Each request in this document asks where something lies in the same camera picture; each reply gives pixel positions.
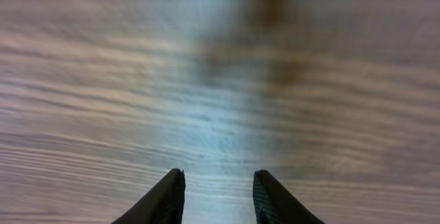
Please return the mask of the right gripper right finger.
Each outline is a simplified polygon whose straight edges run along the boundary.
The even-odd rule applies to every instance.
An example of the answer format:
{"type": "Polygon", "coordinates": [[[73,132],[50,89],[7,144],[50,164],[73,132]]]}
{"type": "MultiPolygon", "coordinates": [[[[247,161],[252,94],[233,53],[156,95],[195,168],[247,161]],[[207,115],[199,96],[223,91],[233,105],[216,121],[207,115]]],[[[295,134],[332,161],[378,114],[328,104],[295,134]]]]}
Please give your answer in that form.
{"type": "Polygon", "coordinates": [[[254,173],[252,198],[257,224],[325,224],[267,170],[254,173]]]}

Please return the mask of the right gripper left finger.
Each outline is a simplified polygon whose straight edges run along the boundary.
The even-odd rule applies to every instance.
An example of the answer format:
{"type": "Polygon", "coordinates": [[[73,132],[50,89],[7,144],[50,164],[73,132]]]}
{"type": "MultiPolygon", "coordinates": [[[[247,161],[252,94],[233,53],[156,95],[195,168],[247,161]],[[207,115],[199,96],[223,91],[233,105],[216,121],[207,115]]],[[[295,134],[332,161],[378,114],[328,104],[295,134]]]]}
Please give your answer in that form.
{"type": "Polygon", "coordinates": [[[185,188],[184,171],[178,168],[171,169],[112,224],[181,224],[185,188]]]}

